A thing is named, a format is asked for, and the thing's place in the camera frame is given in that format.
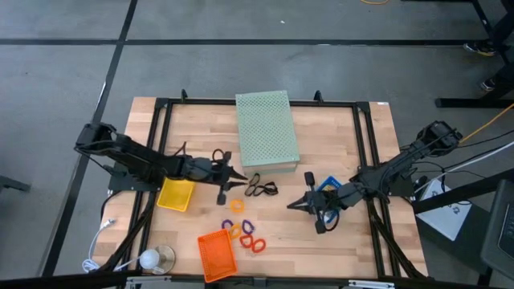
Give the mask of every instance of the shoe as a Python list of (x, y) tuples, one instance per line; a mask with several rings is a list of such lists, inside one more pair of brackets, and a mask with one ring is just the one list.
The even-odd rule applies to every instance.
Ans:
[(479, 45), (478, 43), (464, 43), (464, 49), (489, 57), (496, 55), (497, 52), (494, 48), (486, 45)]
[(480, 84), (480, 88), (486, 92), (492, 92), (496, 88), (496, 83), (493, 79), (488, 79)]

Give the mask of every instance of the wooden tabletop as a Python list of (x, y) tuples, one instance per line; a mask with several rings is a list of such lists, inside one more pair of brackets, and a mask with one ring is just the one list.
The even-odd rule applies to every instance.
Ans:
[[(137, 97), (128, 116), (125, 133), (146, 144), (155, 98)], [(381, 161), (399, 153), (391, 111), (387, 103), (370, 103), (371, 116)], [(186, 151), (194, 157), (210, 157), (215, 149), (232, 151), (231, 164), (242, 172), (239, 161), (238, 126), (235, 106), (174, 105), (165, 154), (174, 153), (187, 141)], [(252, 254), (239, 240), (232, 242), (238, 264), (238, 275), (280, 277), (376, 278), (377, 272), (365, 203), (341, 213), (333, 232), (317, 234), (314, 217), (286, 205), (299, 199), (306, 190), (304, 172), (313, 171), (316, 183), (328, 176), (346, 182), (356, 174), (359, 165), (352, 110), (350, 108), (292, 107), (300, 163), (294, 173), (262, 176), (262, 182), (274, 181), (279, 194), (273, 197), (245, 197), (244, 187), (226, 194), (227, 205), (217, 206), (218, 187), (197, 184), (185, 213), (156, 206), (153, 212), (148, 248), (158, 245), (172, 247), (177, 255), (170, 274), (203, 275), (198, 236), (220, 229), (224, 219), (241, 222), (251, 220), (256, 238), (267, 242), (265, 251)], [(157, 127), (161, 131), (162, 119)], [(363, 135), (367, 143), (364, 116)], [(157, 149), (160, 133), (154, 149)], [(371, 160), (366, 145), (367, 159)], [(233, 199), (243, 199), (244, 213), (230, 211)], [(134, 192), (120, 193), (105, 207), (104, 219), (115, 218), (116, 224), (104, 230), (96, 242), (94, 259), (104, 263), (127, 234), (133, 209)], [(414, 213), (399, 197), (390, 203), (394, 237), (406, 256), (426, 274), (425, 259), (419, 240)], [(139, 239), (134, 242), (133, 258), (137, 256)], [(390, 273), (386, 244), (382, 240), (386, 273)]]

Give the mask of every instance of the yellow plastic tray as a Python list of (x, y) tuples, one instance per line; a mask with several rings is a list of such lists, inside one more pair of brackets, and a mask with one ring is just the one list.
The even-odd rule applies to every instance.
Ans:
[(162, 208), (185, 212), (193, 190), (194, 182), (192, 181), (175, 181), (166, 178), (157, 205)]

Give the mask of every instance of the orange rubber band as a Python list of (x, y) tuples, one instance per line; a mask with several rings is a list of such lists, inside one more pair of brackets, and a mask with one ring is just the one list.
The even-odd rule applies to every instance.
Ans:
[[(246, 244), (244, 242), (244, 239), (246, 238), (250, 238), (250, 242), (248, 244)], [(241, 245), (243, 246), (243, 248), (251, 248), (254, 244), (254, 238), (249, 234), (249, 235), (244, 235), (244, 236), (241, 236), (241, 238), (239, 238), (239, 241), (241, 242)]]
[(234, 213), (242, 213), (244, 212), (244, 203), (241, 200), (232, 200), (230, 202), (230, 209)]
[[(255, 244), (257, 244), (258, 242), (261, 242), (263, 244), (263, 246), (256, 250), (255, 249)], [(254, 253), (260, 253), (260, 252), (262, 252), (264, 250), (264, 248), (266, 248), (266, 241), (264, 241), (264, 239), (257, 239), (251, 245), (251, 251), (254, 252)]]
[(235, 223), (231, 228), (230, 228), (230, 231), (228, 232), (229, 235), (230, 235), (230, 238), (233, 239), (233, 238), (237, 238), (241, 235), (241, 232), (243, 232), (243, 229), (241, 228), (241, 223)]

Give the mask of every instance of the orange plastic basket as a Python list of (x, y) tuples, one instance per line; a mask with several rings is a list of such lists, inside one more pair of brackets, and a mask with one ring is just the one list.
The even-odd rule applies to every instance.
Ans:
[(227, 229), (198, 237), (206, 283), (234, 275), (238, 272), (234, 251)]

